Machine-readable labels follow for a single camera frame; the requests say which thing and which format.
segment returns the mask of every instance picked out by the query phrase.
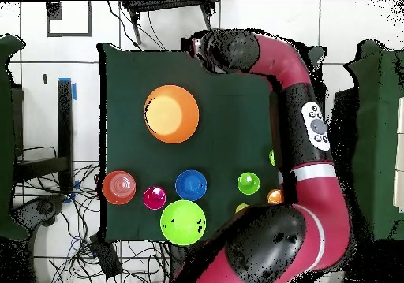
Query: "red robot arm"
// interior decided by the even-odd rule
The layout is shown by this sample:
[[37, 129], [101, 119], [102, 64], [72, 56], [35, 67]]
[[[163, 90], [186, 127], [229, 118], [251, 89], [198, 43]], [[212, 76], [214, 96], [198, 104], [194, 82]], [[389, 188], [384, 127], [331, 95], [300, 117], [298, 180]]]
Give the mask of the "red robot arm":
[[[272, 140], [285, 205], [276, 208], [265, 222], [274, 223], [276, 212], [277, 223], [282, 224], [289, 218], [291, 224], [298, 225], [298, 212], [305, 224], [304, 232], [293, 231], [297, 234], [296, 251], [282, 251], [281, 256], [285, 259], [282, 267], [268, 264], [264, 272], [256, 272], [256, 275], [266, 274], [267, 278], [251, 279], [251, 274], [244, 274], [243, 270], [249, 271], [252, 267], [238, 264], [239, 258], [232, 261], [232, 250], [222, 248], [197, 283], [287, 283], [305, 271], [335, 265], [348, 248], [350, 218], [335, 175], [327, 126], [314, 95], [309, 71], [297, 49], [277, 36], [243, 29], [198, 32], [190, 39], [183, 39], [181, 48], [201, 60], [211, 72], [241, 71], [266, 76], [271, 82]], [[268, 215], [267, 209], [254, 218], [263, 221], [264, 215]], [[248, 239], [241, 236], [233, 241], [233, 246], [239, 248], [243, 242], [248, 243]], [[259, 250], [256, 258], [261, 261], [255, 261], [263, 262], [265, 255], [269, 258], [280, 252], [279, 248], [271, 250], [270, 247], [264, 254]]]

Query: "white floor tile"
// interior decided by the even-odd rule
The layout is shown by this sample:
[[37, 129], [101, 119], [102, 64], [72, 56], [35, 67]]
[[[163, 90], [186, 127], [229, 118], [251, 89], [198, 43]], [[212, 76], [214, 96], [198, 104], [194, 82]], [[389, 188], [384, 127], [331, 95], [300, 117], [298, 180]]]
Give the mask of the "white floor tile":
[[318, 44], [319, 0], [222, 0], [221, 28], [256, 28]]
[[330, 272], [317, 278], [314, 283], [343, 283], [345, 272]]
[[352, 88], [354, 80], [342, 65], [324, 65], [323, 81], [328, 89], [325, 100], [325, 118], [329, 121], [331, 110], [334, 107], [335, 93]]
[[[83, 20], [83, 15], [87, 16], [88, 13], [82, 10], [82, 4], [83, 2], [78, 2], [77, 5], [62, 2], [62, 21], [51, 21], [50, 29], [53, 26], [54, 30], [63, 32], [82, 31], [81, 26], [69, 26], [69, 16], [75, 10], [78, 20]], [[110, 4], [117, 13], [118, 2]], [[47, 37], [45, 2], [23, 2], [21, 16], [21, 38], [27, 44], [22, 50], [23, 61], [99, 61], [97, 43], [112, 43], [116, 46], [119, 43], [118, 19], [110, 13], [107, 2], [92, 2], [92, 37]]]
[[11, 76], [13, 78], [13, 82], [15, 84], [21, 84], [20, 64], [19, 63], [9, 63], [7, 69], [11, 73]]
[[[87, 166], [89, 164], [82, 163], [82, 162], [75, 162], [74, 163], [74, 168], [79, 169], [81, 167]], [[93, 175], [97, 174], [99, 171], [98, 169], [91, 173], [91, 175], [83, 181], [81, 187], [85, 190], [95, 190], [95, 182], [94, 182], [94, 177]], [[85, 169], [81, 170], [79, 173], [77, 173], [75, 179], [76, 180], [81, 180], [84, 176]], [[31, 184], [34, 184], [34, 186], [37, 185], [37, 181], [29, 181]], [[31, 192], [32, 189], [29, 188], [24, 188], [24, 193], [26, 192]], [[84, 205], [81, 207], [80, 205], [77, 205], [77, 208], [80, 208], [80, 212], [82, 215], [84, 215], [84, 220], [87, 223], [88, 227], [88, 239], [90, 236], [93, 234], [97, 233], [99, 231], [99, 201], [98, 200], [91, 200], [91, 199], [86, 199], [82, 195], [78, 195], [75, 197], [75, 200], [79, 203]], [[63, 203], [63, 208], [62, 208], [62, 213], [65, 215], [66, 219], [69, 221], [69, 230], [72, 236], [79, 236], [83, 237], [84, 236], [84, 230], [83, 230], [83, 222], [81, 220], [78, 220], [78, 214], [77, 210], [74, 206], [73, 202], [70, 203]], [[74, 253], [74, 248], [71, 249], [72, 246], [72, 237], [69, 235], [68, 232], [68, 225], [66, 220], [63, 218], [61, 214], [59, 214], [56, 217], [56, 222], [49, 226], [49, 227], [43, 227], [41, 226], [38, 230], [38, 233], [36, 235], [36, 241], [35, 241], [35, 246], [34, 246], [34, 256], [67, 256], [67, 255], [72, 255]], [[120, 244], [117, 245], [118, 249], [118, 255], [120, 256]]]
[[[216, 14], [211, 18], [211, 27], [219, 26], [219, 3], [215, 5]], [[128, 11], [122, 7], [121, 19], [125, 25], [126, 33], [136, 42], [135, 33]], [[181, 38], [190, 37], [194, 32], [206, 29], [204, 16], [200, 6], [179, 7], [172, 9], [161, 9], [150, 12], [150, 21], [156, 35], [168, 50], [180, 50]], [[157, 40], [148, 19], [148, 13], [140, 13], [140, 27], [147, 32], [154, 40]], [[155, 42], [144, 32], [139, 30], [142, 44], [140, 47], [145, 50], [161, 50]], [[137, 50], [124, 33], [121, 26], [121, 48], [125, 50]]]
[[[47, 84], [43, 81], [47, 75]], [[77, 86], [73, 100], [73, 160], [99, 159], [99, 65], [23, 63], [24, 147], [58, 145], [58, 79]]]
[[[52, 261], [54, 265], [59, 268], [59, 270], [56, 270], [56, 268], [49, 262]], [[87, 263], [84, 266], [84, 269], [88, 272], [90, 276], [96, 275], [101, 271], [100, 265], [93, 264], [96, 261], [90, 261], [86, 260], [89, 263]], [[36, 280], [38, 283], [91, 283], [88, 278], [80, 278], [78, 276], [86, 276], [85, 272], [82, 271], [77, 271], [76, 277], [71, 276], [68, 271], [62, 272], [60, 270], [67, 270], [65, 268], [66, 265], [66, 259], [59, 259], [59, 258], [34, 258], [34, 268], [36, 271]], [[75, 264], [75, 267], [79, 270], [80, 266], [78, 263]], [[92, 283], [121, 283], [121, 276], [117, 275], [115, 278], [109, 278], [108, 281], [106, 281], [105, 275], [101, 276], [96, 276], [92, 277]]]
[[323, 0], [321, 45], [328, 48], [324, 62], [346, 64], [355, 57], [357, 44], [377, 39], [386, 47], [404, 47], [404, 18], [392, 0]]
[[[122, 259], [122, 269], [124, 270], [122, 283], [168, 283], [167, 276], [164, 281], [163, 261], [161, 259], [159, 261], [160, 265], [156, 259]], [[166, 266], [166, 272], [170, 272], [168, 266]], [[134, 275], [143, 278], [146, 282], [142, 282]]]
[[[0, 2], [0, 35], [20, 35], [20, 3]], [[20, 51], [11, 57], [11, 61], [20, 61]]]
[[155, 242], [155, 249], [153, 250], [153, 243], [149, 241], [122, 241], [122, 258], [132, 258], [138, 256], [141, 258], [148, 258], [149, 255], [161, 256], [160, 246]]

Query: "lime green bowl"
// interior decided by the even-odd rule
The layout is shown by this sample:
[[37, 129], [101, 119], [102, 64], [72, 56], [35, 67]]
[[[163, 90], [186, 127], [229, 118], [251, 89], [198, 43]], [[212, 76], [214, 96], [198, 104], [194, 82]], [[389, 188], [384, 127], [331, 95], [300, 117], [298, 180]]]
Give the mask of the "lime green bowl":
[[186, 199], [172, 202], [161, 214], [160, 228], [166, 239], [174, 245], [192, 245], [204, 235], [204, 211], [196, 203]]
[[260, 188], [260, 179], [254, 173], [245, 172], [238, 178], [237, 187], [243, 194], [252, 195]]

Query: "floor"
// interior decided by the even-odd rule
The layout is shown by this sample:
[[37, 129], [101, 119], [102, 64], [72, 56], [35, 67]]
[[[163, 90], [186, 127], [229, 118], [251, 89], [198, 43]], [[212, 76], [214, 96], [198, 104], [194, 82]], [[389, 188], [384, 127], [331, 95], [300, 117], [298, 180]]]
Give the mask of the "floor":
[[[91, 165], [97, 173], [99, 159], [99, 55], [97, 43], [112, 43], [124, 50], [135, 50], [133, 28], [118, 8], [118, 2], [91, 2], [92, 37], [47, 37], [45, 2], [0, 2], [0, 35], [9, 33], [20, 36], [26, 43], [9, 64], [16, 83], [25, 90], [24, 99], [24, 148], [57, 146], [57, 94], [56, 82], [69, 77], [77, 85], [77, 99], [73, 101], [74, 168]], [[326, 117], [331, 116], [334, 95], [337, 91], [354, 85], [349, 73], [342, 67], [352, 61], [356, 45], [363, 39], [378, 39], [387, 47], [404, 47], [404, 13], [393, 1], [221, 1], [216, 5], [216, 15], [211, 19], [213, 28], [259, 28], [271, 34], [301, 41], [307, 46], [322, 45], [328, 49], [324, 60], [324, 82], [329, 89]], [[181, 37], [205, 29], [199, 7], [185, 7], [150, 12], [140, 15], [140, 26], [155, 38], [159, 37], [168, 50], [179, 50]], [[52, 33], [88, 32], [87, 2], [62, 2], [62, 19], [50, 23]], [[158, 50], [156, 43], [140, 32], [145, 50]], [[52, 156], [49, 148], [26, 151], [24, 159]], [[78, 171], [80, 180], [86, 169]], [[91, 175], [81, 185], [95, 188]], [[14, 204], [17, 206], [37, 193], [36, 189], [17, 187]], [[83, 203], [85, 198], [77, 196]], [[99, 201], [92, 200], [85, 220], [88, 234], [99, 228]], [[69, 222], [71, 233], [78, 235], [77, 212], [72, 203], [63, 203], [63, 214]], [[129, 272], [148, 270], [149, 256], [154, 254], [148, 242], [117, 242], [117, 252], [123, 266]], [[58, 216], [49, 228], [41, 227], [34, 250], [35, 267], [39, 283], [51, 283], [55, 266], [62, 265], [70, 257], [72, 238], [66, 220]], [[136, 258], [134, 253], [142, 252]], [[150, 258], [150, 271], [159, 268], [161, 258]], [[126, 275], [125, 283], [140, 283]], [[123, 283], [125, 277], [106, 281], [96, 277], [94, 283]], [[163, 271], [154, 274], [152, 283], [163, 282]], [[319, 283], [332, 283], [327, 276]], [[90, 283], [88, 279], [74, 279], [72, 283]]]

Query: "dark green table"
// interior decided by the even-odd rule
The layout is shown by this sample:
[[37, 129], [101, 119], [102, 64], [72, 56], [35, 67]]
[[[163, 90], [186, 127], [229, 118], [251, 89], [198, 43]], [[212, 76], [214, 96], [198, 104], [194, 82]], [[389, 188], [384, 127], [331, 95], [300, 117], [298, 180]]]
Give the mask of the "dark green table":
[[[208, 181], [206, 195], [196, 201], [207, 217], [207, 239], [234, 214], [240, 203], [265, 203], [278, 188], [272, 148], [267, 81], [260, 76], [213, 75], [182, 52], [120, 51], [103, 44], [107, 79], [107, 173], [124, 170], [137, 182], [134, 198], [123, 206], [107, 204], [107, 239], [165, 240], [159, 227], [161, 210], [143, 204], [144, 191], [166, 189], [167, 203], [180, 199], [174, 189], [178, 174], [199, 170]], [[200, 108], [200, 123], [180, 144], [157, 140], [143, 118], [148, 95], [164, 84], [191, 92]], [[238, 191], [238, 176], [256, 173], [260, 190]]]

